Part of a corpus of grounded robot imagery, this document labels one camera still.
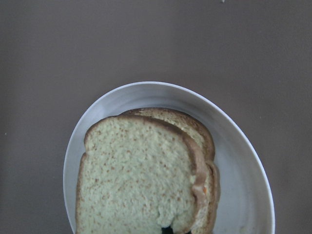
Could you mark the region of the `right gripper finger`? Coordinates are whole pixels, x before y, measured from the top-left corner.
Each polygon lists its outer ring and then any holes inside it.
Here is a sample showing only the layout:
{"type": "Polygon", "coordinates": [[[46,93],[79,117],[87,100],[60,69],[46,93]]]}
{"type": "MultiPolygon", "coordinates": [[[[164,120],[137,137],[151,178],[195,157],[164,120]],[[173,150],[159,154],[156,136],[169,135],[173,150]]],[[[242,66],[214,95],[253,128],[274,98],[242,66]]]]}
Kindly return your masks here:
{"type": "Polygon", "coordinates": [[[162,234],[175,234],[174,232],[173,232],[173,229],[169,226],[169,227],[166,227],[166,228],[161,228],[161,230],[162,230],[162,234]]]}

